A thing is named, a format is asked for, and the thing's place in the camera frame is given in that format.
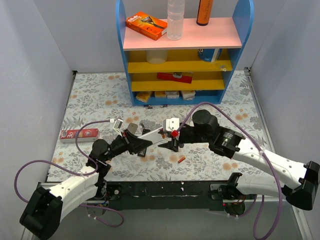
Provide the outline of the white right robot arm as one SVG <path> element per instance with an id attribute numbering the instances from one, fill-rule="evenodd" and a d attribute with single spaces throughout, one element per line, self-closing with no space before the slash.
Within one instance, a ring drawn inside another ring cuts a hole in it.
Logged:
<path id="1" fill-rule="evenodd" d="M 296 162 L 277 155 L 232 129 L 222 127 L 218 119 L 207 110 L 192 115 L 193 125 L 182 125 L 178 118 L 163 121 L 163 133 L 171 137 L 162 148 L 178 151 L 184 144 L 207 143 L 215 154 L 246 163 L 268 174 L 262 178 L 249 178 L 233 173 L 222 185 L 210 188 L 214 199 L 237 199 L 241 195 L 279 197 L 306 211 L 313 209 L 320 185 L 320 166 L 314 161 Z"/>

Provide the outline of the floral table mat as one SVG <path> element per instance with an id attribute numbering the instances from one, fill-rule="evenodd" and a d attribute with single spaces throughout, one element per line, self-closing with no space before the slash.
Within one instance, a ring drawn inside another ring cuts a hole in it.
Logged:
<path id="1" fill-rule="evenodd" d="M 236 129 L 241 126 L 260 145 L 270 150 L 269 137 L 265 133 L 252 85 L 244 71 L 235 71 L 218 109 L 209 105 L 204 108 L 218 119 L 221 126 Z M 78 73 L 61 128 L 78 129 L 92 123 L 99 130 L 100 138 L 112 142 L 117 133 L 108 119 L 122 119 L 122 127 L 130 123 L 138 125 L 137 134 L 145 129 L 154 130 L 166 118 L 183 120 L 191 110 L 189 105 L 154 106 L 146 109 L 133 106 L 124 73 Z M 61 182 L 79 171 L 86 163 L 85 155 L 90 153 L 91 143 L 57 142 L 46 180 Z M 182 181 L 182 180 L 226 180 L 232 173 L 242 173 L 245 177 L 265 177 L 266 174 L 249 164 L 214 154 L 207 144 L 188 144 L 178 152 L 157 145 L 149 147 L 145 157 L 124 153 L 110 161 L 108 181 Z"/>

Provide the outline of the red toothpaste box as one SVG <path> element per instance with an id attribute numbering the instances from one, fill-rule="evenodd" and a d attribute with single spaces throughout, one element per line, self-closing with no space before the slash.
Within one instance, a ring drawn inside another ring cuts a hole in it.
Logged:
<path id="1" fill-rule="evenodd" d="M 78 142 L 94 142 L 99 138 L 100 131 L 97 128 L 62 130 L 59 140 L 64 144 L 75 143 L 76 136 Z"/>

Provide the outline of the white tissue pack right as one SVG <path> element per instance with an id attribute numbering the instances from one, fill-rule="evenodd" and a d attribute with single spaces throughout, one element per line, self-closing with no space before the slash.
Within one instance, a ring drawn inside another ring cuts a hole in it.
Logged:
<path id="1" fill-rule="evenodd" d="M 180 93 L 184 101 L 192 101 L 196 95 L 194 90 L 181 90 Z"/>

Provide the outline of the orange cologne bottle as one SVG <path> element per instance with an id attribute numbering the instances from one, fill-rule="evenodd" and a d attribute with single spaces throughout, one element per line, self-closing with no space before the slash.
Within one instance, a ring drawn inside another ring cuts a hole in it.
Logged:
<path id="1" fill-rule="evenodd" d="M 209 23 L 214 0 L 200 0 L 197 12 L 196 23 L 199 26 L 206 26 Z"/>

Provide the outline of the orange razor box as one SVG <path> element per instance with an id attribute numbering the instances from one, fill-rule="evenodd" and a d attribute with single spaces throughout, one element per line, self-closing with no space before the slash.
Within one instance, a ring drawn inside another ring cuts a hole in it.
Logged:
<path id="1" fill-rule="evenodd" d="M 128 28 L 157 41 L 167 32 L 167 22 L 146 14 L 142 11 L 126 19 L 125 24 Z"/>

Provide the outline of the blue shelf unit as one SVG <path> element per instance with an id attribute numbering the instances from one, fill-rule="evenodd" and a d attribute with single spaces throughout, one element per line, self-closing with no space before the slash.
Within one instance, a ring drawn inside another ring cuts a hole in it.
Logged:
<path id="1" fill-rule="evenodd" d="M 126 26 L 124 3 L 115 5 L 117 37 L 127 79 L 130 100 L 134 106 L 144 103 L 136 100 L 138 92 L 194 90 L 195 98 L 189 104 L 222 102 L 232 75 L 249 39 L 253 20 L 254 3 L 251 0 L 237 2 L 231 17 L 214 17 L 205 26 L 194 18 L 186 18 L 179 40 L 162 36 L 152 40 Z M 198 49 L 222 49 L 218 60 L 205 62 L 198 57 Z M 150 64 L 146 50 L 168 50 L 167 61 Z M 192 72 L 191 83 L 157 78 L 157 73 Z"/>

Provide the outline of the blue white can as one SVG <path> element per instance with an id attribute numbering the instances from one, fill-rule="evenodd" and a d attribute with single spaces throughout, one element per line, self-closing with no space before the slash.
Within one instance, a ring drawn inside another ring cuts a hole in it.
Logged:
<path id="1" fill-rule="evenodd" d="M 213 63 L 219 59 L 221 52 L 221 48 L 198 49 L 197 55 L 202 61 Z"/>

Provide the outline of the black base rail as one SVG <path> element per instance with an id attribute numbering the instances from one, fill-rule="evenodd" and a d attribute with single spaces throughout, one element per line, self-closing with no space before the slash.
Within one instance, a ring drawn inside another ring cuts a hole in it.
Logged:
<path id="1" fill-rule="evenodd" d="M 228 180 L 114 181 L 106 184 L 108 206 L 115 210 L 222 211 L 224 200 L 236 200 L 241 195 Z"/>

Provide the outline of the small clip on shelf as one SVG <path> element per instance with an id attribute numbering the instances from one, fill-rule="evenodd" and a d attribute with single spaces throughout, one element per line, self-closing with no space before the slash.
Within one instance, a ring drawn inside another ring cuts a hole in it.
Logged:
<path id="1" fill-rule="evenodd" d="M 226 71 L 227 71 L 227 68 L 226 68 L 225 65 L 222 65 L 222 66 L 220 67 L 220 70 L 223 71 L 223 72 L 226 72 Z"/>

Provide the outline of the grey remote control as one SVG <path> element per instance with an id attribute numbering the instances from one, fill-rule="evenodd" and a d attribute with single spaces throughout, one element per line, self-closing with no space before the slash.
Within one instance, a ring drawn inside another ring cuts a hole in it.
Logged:
<path id="1" fill-rule="evenodd" d="M 131 123 L 127 126 L 126 131 L 127 131 L 128 133 L 132 134 L 132 135 L 135 135 L 137 129 L 138 129 L 138 125 L 131 122 Z"/>

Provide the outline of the white plastic cup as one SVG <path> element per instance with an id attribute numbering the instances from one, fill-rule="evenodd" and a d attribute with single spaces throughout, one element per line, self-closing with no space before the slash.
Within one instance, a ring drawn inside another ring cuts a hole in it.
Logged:
<path id="1" fill-rule="evenodd" d="M 163 64 L 168 59 L 168 50 L 146 50 L 145 58 L 149 64 Z"/>

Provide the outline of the clear plastic bottle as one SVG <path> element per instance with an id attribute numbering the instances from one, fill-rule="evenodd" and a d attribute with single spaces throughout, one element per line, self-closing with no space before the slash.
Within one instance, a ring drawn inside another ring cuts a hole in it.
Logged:
<path id="1" fill-rule="evenodd" d="M 185 0 L 168 0 L 167 2 L 167 37 L 177 41 L 183 35 Z"/>

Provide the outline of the black remote control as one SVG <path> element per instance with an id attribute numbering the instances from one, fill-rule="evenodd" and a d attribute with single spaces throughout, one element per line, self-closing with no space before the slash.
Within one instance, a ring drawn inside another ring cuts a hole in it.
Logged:
<path id="1" fill-rule="evenodd" d="M 137 155 L 144 158 L 146 156 L 147 148 L 142 149 Z"/>

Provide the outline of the yellow tissue pack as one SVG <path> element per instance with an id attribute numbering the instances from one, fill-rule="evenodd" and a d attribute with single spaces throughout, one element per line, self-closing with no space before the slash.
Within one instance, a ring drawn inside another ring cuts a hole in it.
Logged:
<path id="1" fill-rule="evenodd" d="M 135 99 L 142 103 L 147 103 L 151 98 L 152 94 L 153 94 L 152 91 L 140 91 L 135 96 Z"/>

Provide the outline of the white tissue pack middle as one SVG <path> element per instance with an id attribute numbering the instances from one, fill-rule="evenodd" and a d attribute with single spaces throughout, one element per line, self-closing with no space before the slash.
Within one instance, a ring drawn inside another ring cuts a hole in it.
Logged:
<path id="1" fill-rule="evenodd" d="M 178 99 L 180 97 L 179 91 L 165 91 L 167 99 Z"/>

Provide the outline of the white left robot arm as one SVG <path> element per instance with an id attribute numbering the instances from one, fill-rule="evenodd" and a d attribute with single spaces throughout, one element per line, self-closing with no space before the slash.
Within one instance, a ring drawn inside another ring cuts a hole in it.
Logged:
<path id="1" fill-rule="evenodd" d="M 80 172 L 51 188 L 39 187 L 33 192 L 20 217 L 20 224 L 39 239 L 49 239 L 72 210 L 88 199 L 101 200 L 106 196 L 104 178 L 111 168 L 107 161 L 124 152 L 138 154 L 161 140 L 156 131 L 136 136 L 128 130 L 111 144 L 104 139 L 96 140 Z"/>

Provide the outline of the white remote control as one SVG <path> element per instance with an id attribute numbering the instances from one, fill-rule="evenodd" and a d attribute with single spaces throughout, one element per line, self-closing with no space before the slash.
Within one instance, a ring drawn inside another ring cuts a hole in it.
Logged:
<path id="1" fill-rule="evenodd" d="M 153 145 L 155 145 L 155 144 L 164 140 L 162 138 L 162 133 L 165 134 L 166 138 L 168 137 L 168 135 L 163 132 L 163 128 L 160 127 L 155 130 L 152 130 L 148 133 L 145 133 L 145 134 L 139 136 L 138 138 L 142 139 L 142 140 L 150 141 L 150 142 L 152 142 Z"/>

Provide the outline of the red flat box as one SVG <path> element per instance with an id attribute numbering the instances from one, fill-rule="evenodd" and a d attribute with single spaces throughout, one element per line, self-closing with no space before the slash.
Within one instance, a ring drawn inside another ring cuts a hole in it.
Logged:
<path id="1" fill-rule="evenodd" d="M 159 80 L 173 81 L 186 84 L 191 84 L 193 80 L 192 72 L 158 72 L 156 76 Z"/>

